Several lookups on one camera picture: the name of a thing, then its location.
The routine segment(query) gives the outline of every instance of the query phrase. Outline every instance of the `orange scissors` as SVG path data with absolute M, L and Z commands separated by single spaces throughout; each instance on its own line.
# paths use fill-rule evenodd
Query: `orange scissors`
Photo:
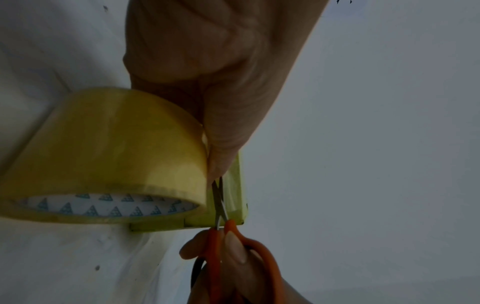
M 223 218 L 225 221 L 224 231 L 227 234 L 229 231 L 233 232 L 240 242 L 249 250 L 256 251 L 262 258 L 265 264 L 265 269 L 268 275 L 269 284 L 271 288 L 271 294 L 273 296 L 273 304 L 285 304 L 285 290 L 284 282 L 280 274 L 279 266 L 275 261 L 274 256 L 270 251 L 260 242 L 244 237 L 239 230 L 234 220 L 229 220 L 224 204 L 224 190 L 222 178 L 217 182 L 213 182 L 211 185 L 213 191 L 213 201 L 215 204 L 215 227 L 208 230 L 207 243 L 202 253 L 197 257 L 193 264 L 191 272 L 190 287 L 193 288 L 197 277 L 202 270 L 204 262 L 208 265 L 208 280 L 210 296 L 210 304 L 220 304 L 222 301 L 222 286 L 221 286 L 221 261 L 220 261 L 220 247 L 221 247 L 221 234 L 220 234 L 220 221 Z M 234 304 L 248 303 L 238 292 L 233 296 Z

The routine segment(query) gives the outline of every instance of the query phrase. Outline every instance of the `scissor handle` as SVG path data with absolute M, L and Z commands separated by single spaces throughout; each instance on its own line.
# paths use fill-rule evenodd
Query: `scissor handle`
M 207 234 L 207 241 L 202 253 L 198 256 L 191 272 L 190 286 L 193 288 L 204 261 L 208 265 L 208 295 L 210 304 L 220 304 L 222 299 L 221 286 L 221 262 L 220 262 L 220 231 L 210 228 Z
M 280 274 L 280 269 L 275 261 L 274 256 L 259 241 L 244 237 L 237 228 L 235 221 L 229 219 L 226 221 L 224 226 L 225 234 L 229 231 L 233 232 L 240 242 L 248 249 L 256 251 L 263 263 L 265 264 L 266 272 L 270 279 L 270 286 L 272 288 L 272 296 L 273 296 L 273 304 L 285 304 L 285 289 L 284 289 L 284 281 L 282 279 L 282 275 Z M 238 300 L 238 295 L 235 296 L 235 302 Z

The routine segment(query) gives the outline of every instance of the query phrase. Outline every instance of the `adhesive tape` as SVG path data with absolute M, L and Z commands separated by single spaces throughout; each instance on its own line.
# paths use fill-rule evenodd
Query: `adhesive tape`
M 190 114 L 151 94 L 117 88 L 72 94 L 2 177 L 0 215 L 183 222 L 207 210 L 202 137 Z

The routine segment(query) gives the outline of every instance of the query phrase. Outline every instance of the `hand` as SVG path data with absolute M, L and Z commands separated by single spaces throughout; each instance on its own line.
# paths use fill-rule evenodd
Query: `hand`
M 131 0 L 123 59 L 133 89 L 203 124 L 208 184 L 276 99 L 328 0 Z
M 196 258 L 207 243 L 207 230 L 197 234 L 180 250 L 183 259 Z M 239 239 L 229 232 L 222 239 L 220 251 L 222 260 L 222 292 L 225 301 L 237 290 L 252 304 L 272 303 L 268 279 L 262 259 L 246 250 Z M 203 268 L 193 286 L 188 304 L 209 304 L 208 264 Z M 308 304 L 309 302 L 284 281 L 286 304 Z

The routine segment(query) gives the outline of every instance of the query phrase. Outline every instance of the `tape roll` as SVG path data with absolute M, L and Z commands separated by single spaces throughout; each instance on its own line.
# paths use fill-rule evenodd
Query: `tape roll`
M 202 138 L 197 120 L 157 96 L 116 88 L 72 94 L 1 179 L 0 215 L 183 222 L 207 210 Z

